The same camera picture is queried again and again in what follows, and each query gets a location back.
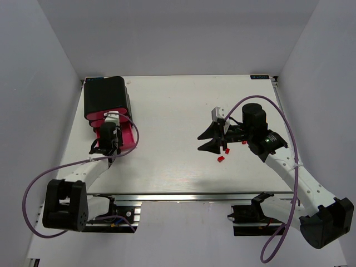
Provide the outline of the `red curved lego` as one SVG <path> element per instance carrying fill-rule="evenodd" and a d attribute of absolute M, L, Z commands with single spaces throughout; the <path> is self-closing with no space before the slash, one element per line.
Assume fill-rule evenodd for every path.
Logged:
<path fill-rule="evenodd" d="M 217 158 L 217 161 L 218 161 L 218 162 L 222 162 L 222 161 L 224 161 L 224 160 L 225 160 L 225 158 L 224 158 L 223 156 L 220 156 L 220 157 Z"/>

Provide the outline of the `pink bottom drawer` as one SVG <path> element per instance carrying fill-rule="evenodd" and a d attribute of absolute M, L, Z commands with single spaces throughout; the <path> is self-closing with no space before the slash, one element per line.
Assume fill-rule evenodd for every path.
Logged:
<path fill-rule="evenodd" d="M 118 127 L 121 129 L 121 138 L 122 138 L 122 145 L 120 146 L 120 149 L 127 150 L 132 148 L 135 144 L 135 141 L 132 133 L 131 124 L 129 122 L 124 122 L 121 123 Z M 95 133 L 97 135 L 97 138 L 98 138 L 98 130 L 99 128 L 95 128 Z"/>

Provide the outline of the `pink drawer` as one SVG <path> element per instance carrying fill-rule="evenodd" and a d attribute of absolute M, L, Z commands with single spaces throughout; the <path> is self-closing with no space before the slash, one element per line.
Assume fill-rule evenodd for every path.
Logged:
<path fill-rule="evenodd" d="M 132 133 L 131 124 L 129 122 L 124 122 L 121 123 L 118 127 L 121 129 L 121 138 L 122 138 L 122 145 L 120 146 L 120 149 L 127 150 L 132 148 L 135 144 L 135 141 Z M 98 130 L 99 128 L 95 128 L 95 133 L 97 135 L 97 138 L 98 138 Z"/>
<path fill-rule="evenodd" d="M 104 119 L 90 121 L 90 126 L 93 128 L 99 128 L 105 122 Z"/>
<path fill-rule="evenodd" d="M 85 119 L 87 119 L 89 121 L 102 120 L 102 119 L 104 119 L 104 116 L 106 113 L 108 113 L 108 111 L 91 112 L 91 113 L 85 114 Z"/>

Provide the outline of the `pink top drawer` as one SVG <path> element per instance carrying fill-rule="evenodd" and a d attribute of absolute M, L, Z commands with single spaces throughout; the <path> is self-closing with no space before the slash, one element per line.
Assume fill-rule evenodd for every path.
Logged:
<path fill-rule="evenodd" d="M 85 119 L 87 119 L 89 121 L 102 120 L 102 119 L 104 119 L 104 116 L 106 113 L 108 113 L 108 111 L 91 112 L 91 113 L 85 114 Z"/>

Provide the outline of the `black drawer cabinet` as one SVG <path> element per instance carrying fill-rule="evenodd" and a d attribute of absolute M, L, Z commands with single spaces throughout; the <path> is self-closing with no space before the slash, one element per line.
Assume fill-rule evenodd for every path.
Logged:
<path fill-rule="evenodd" d="M 97 111 L 117 111 L 132 118 L 130 97 L 121 76 L 86 78 L 83 97 L 84 116 Z"/>

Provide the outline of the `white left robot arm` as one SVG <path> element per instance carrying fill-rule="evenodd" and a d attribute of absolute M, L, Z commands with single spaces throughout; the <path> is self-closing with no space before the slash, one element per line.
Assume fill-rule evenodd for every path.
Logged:
<path fill-rule="evenodd" d="M 99 138 L 92 143 L 89 162 L 61 180 L 47 185 L 42 224 L 46 228 L 83 231 L 87 222 L 109 211 L 107 197 L 88 197 L 87 189 L 107 171 L 121 153 L 122 133 L 114 122 L 105 122 L 99 128 Z"/>

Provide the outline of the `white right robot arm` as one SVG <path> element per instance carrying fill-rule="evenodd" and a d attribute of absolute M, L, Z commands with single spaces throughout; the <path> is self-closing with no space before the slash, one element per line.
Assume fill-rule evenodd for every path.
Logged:
<path fill-rule="evenodd" d="M 280 178 L 296 191 L 301 207 L 291 211 L 291 203 L 273 193 L 262 192 L 250 205 L 233 206 L 233 222 L 256 223 L 275 219 L 299 230 L 309 245 L 321 249 L 349 232 L 354 205 L 348 198 L 339 199 L 325 189 L 301 164 L 296 164 L 291 148 L 276 132 L 268 128 L 266 113 L 258 103 L 242 107 L 242 122 L 231 125 L 223 108 L 211 112 L 212 123 L 198 137 L 207 139 L 200 151 L 220 154 L 227 151 L 229 143 L 246 142 L 250 151 L 274 170 Z"/>

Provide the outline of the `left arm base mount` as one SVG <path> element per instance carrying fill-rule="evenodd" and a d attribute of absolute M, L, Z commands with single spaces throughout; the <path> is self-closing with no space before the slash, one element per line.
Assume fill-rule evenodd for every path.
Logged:
<path fill-rule="evenodd" d="M 88 212 L 84 233 L 133 234 L 140 222 L 141 203 L 93 195 L 88 197 Z"/>

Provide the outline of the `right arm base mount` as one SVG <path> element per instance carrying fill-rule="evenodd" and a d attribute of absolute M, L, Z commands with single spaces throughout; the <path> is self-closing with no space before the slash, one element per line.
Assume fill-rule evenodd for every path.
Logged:
<path fill-rule="evenodd" d="M 270 192 L 262 192 L 254 197 L 249 205 L 233 205 L 227 218 L 233 223 L 234 236 L 272 236 L 282 222 L 267 217 L 261 203 L 273 197 Z"/>

